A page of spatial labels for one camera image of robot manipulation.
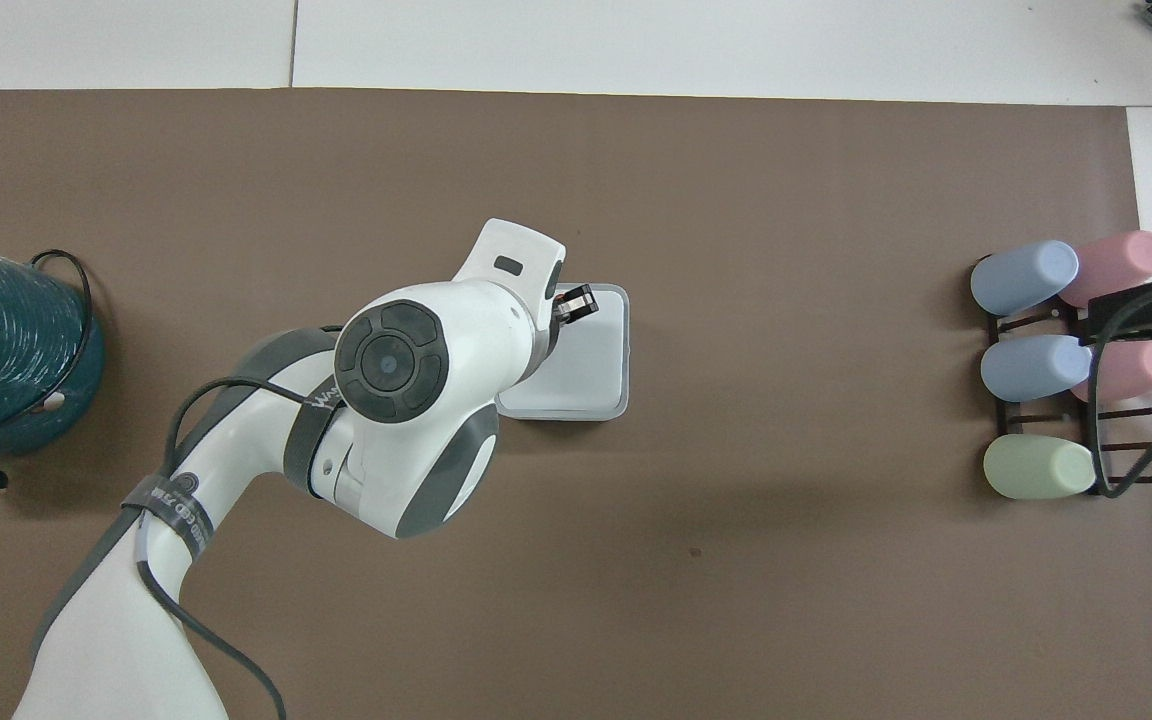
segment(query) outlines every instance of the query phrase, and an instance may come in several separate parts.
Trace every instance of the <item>plastic wrap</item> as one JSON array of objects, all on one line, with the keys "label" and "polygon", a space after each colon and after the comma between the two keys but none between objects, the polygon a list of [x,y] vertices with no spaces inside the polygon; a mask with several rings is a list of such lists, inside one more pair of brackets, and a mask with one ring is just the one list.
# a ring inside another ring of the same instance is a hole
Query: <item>plastic wrap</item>
[{"label": "plastic wrap", "polygon": [[77,350],[82,324],[83,301],[73,288],[0,258],[0,452],[32,450],[63,433],[86,410],[104,366],[94,319],[86,350],[58,388],[65,402],[45,414],[8,420],[58,381]]}]

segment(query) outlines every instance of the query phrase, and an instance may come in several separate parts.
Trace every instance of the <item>light green cup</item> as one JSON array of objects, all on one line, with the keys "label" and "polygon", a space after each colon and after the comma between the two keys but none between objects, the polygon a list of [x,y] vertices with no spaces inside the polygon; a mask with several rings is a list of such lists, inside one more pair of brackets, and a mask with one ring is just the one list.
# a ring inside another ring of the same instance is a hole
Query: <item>light green cup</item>
[{"label": "light green cup", "polygon": [[1092,487],[1092,452],[1046,435],[1002,435],[984,452],[984,477],[1011,500],[1051,500]]}]

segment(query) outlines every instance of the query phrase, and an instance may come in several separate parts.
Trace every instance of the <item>brown mat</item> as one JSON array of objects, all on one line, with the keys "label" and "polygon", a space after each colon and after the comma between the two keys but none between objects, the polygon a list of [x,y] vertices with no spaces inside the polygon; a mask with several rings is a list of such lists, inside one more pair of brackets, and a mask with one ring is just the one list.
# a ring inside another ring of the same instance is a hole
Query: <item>brown mat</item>
[{"label": "brown mat", "polygon": [[630,293],[630,409],[508,420],[415,541],[253,484],[183,602],[294,717],[1152,717],[1152,487],[993,495],[965,294],[1137,227],[1122,109],[347,90],[0,92],[0,253],[77,252],[109,328],[0,497],[0,717],[180,399],[494,215]]}]

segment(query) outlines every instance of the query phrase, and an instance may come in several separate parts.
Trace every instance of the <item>white floor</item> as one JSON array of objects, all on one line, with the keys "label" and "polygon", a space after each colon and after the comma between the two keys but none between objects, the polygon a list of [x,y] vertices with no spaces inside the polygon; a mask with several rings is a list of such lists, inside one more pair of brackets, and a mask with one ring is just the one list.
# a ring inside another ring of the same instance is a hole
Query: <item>white floor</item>
[{"label": "white floor", "polygon": [[0,88],[456,88],[1129,106],[1135,0],[0,0]]}]

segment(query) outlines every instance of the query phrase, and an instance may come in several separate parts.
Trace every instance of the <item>robotic arm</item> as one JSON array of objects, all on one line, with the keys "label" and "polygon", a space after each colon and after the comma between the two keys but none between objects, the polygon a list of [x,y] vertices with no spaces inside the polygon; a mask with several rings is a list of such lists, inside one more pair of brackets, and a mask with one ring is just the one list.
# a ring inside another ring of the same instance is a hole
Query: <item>robotic arm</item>
[{"label": "robotic arm", "polygon": [[168,609],[243,488],[279,471],[393,538],[450,520],[492,458],[494,397],[598,309],[588,286],[556,296],[563,258],[544,234],[488,220],[450,282],[391,291],[338,336],[253,348],[242,387],[128,497],[52,604],[15,717],[227,717]]}]

